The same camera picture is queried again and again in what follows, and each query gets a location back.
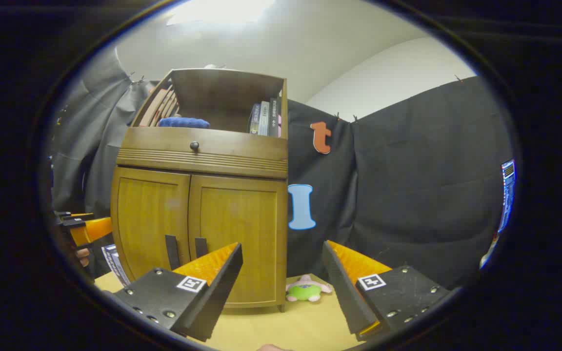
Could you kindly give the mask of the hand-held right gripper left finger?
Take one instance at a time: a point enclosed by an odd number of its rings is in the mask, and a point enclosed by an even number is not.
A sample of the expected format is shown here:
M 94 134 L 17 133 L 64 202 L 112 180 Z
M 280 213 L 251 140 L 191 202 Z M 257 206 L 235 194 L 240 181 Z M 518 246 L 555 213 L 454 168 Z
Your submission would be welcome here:
M 141 324 L 205 342 L 212 336 L 243 264 L 235 242 L 174 270 L 154 267 L 104 294 Z

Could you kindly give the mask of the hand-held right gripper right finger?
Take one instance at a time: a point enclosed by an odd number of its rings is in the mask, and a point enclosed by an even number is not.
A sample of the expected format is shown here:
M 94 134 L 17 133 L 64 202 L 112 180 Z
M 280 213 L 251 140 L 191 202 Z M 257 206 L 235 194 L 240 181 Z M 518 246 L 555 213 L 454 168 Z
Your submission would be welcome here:
M 390 268 L 331 240 L 323 243 L 322 260 L 359 341 L 408 329 L 451 293 L 410 265 Z

